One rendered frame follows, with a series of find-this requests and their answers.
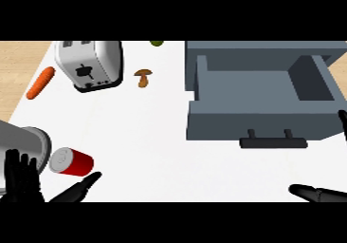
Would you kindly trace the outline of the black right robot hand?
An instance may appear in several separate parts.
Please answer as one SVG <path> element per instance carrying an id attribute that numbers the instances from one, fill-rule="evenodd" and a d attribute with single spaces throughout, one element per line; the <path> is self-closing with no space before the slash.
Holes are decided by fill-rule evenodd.
<path id="1" fill-rule="evenodd" d="M 343 124 L 344 137 L 347 142 L 347 110 L 337 112 Z M 313 188 L 303 184 L 291 184 L 288 192 L 307 202 L 347 202 L 347 193 L 325 188 Z"/>

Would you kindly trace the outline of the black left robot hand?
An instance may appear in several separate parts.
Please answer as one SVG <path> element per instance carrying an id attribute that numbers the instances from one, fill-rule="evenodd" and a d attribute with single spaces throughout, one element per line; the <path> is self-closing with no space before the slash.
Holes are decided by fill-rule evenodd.
<path id="1" fill-rule="evenodd" d="M 102 173 L 92 173 L 77 182 L 50 202 L 81 202 L 93 187 Z M 43 203 L 44 198 L 40 191 L 40 174 L 37 170 L 37 159 L 27 154 L 19 154 L 16 149 L 9 149 L 4 156 L 4 179 L 6 194 L 1 202 Z"/>

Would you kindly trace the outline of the red can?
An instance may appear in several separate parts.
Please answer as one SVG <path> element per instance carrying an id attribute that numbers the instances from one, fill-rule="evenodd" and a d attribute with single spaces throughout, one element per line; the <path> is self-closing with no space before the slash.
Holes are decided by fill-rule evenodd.
<path id="1" fill-rule="evenodd" d="M 93 157 L 62 147 L 50 157 L 49 168 L 58 174 L 83 177 L 93 169 Z"/>

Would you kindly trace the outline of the grey open drawer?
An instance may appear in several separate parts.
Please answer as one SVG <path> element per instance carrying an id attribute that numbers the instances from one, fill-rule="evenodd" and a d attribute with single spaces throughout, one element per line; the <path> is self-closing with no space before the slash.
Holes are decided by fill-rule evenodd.
<path id="1" fill-rule="evenodd" d="M 324 59 L 303 56 L 285 70 L 211 71 L 199 56 L 195 99 L 189 101 L 186 138 L 322 140 L 343 132 L 337 112 L 347 107 Z"/>

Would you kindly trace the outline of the grey drawer cabinet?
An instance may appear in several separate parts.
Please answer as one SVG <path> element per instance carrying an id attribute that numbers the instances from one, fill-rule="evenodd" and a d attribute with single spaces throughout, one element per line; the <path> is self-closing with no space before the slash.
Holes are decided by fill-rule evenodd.
<path id="1" fill-rule="evenodd" d="M 195 89 L 199 56 L 210 71 L 285 71 L 301 56 L 318 55 L 331 65 L 346 52 L 344 41 L 186 41 L 185 89 Z"/>

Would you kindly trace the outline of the grey metal pot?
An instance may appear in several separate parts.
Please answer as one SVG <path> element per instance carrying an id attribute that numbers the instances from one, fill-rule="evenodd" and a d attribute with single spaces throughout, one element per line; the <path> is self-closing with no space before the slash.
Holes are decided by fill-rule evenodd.
<path id="1" fill-rule="evenodd" d="M 4 158 L 9 149 L 37 159 L 41 173 L 52 153 L 52 140 L 37 127 L 18 127 L 0 120 L 0 196 L 6 194 Z"/>

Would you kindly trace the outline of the orange carrot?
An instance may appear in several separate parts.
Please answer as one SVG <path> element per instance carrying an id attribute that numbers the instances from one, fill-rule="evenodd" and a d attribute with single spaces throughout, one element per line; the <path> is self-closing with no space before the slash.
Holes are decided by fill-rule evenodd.
<path id="1" fill-rule="evenodd" d="M 41 93 L 43 89 L 46 88 L 52 78 L 55 77 L 55 72 L 56 72 L 56 69 L 53 66 L 49 66 L 41 74 L 38 75 L 37 77 L 37 80 L 27 92 L 27 99 L 28 100 L 32 100 L 38 94 Z"/>

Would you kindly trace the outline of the white toaster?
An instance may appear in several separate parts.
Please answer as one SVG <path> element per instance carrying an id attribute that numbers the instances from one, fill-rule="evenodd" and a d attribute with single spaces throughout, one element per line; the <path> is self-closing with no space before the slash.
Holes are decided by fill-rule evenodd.
<path id="1" fill-rule="evenodd" d="M 121 41 L 56 41 L 55 61 L 81 93 L 121 84 Z"/>

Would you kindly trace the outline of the brown mushroom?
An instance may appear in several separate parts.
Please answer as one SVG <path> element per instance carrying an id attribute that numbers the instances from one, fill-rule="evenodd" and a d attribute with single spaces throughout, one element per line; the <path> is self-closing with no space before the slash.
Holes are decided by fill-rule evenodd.
<path id="1" fill-rule="evenodd" d="M 149 69 L 140 69 L 136 71 L 134 75 L 140 77 L 139 81 L 139 87 L 145 88 L 148 86 L 148 75 L 152 74 L 152 71 Z"/>

